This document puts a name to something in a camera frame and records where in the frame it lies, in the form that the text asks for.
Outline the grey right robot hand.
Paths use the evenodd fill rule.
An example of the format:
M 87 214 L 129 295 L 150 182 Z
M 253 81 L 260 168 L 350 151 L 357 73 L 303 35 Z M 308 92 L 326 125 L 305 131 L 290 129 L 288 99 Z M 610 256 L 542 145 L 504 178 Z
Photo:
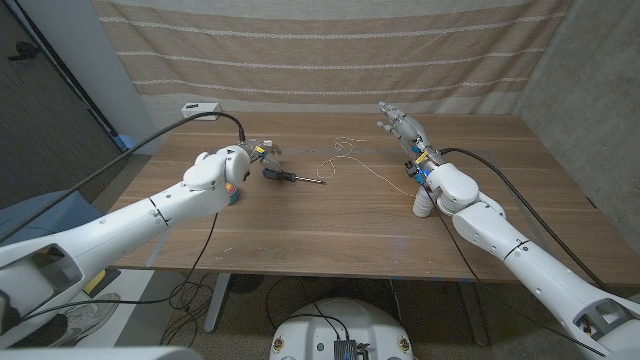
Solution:
M 445 163 L 437 152 L 420 123 L 397 107 L 383 101 L 378 103 L 379 110 L 386 121 L 377 125 L 396 138 L 401 148 L 423 169 L 431 169 Z

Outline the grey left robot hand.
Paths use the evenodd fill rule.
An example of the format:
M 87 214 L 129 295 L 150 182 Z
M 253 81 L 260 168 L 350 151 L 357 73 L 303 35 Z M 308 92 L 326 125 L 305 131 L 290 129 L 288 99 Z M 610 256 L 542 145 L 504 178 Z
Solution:
M 282 150 L 272 140 L 249 139 L 245 148 L 252 163 L 258 162 L 265 169 L 281 171 L 281 165 L 274 155 L 281 155 Z

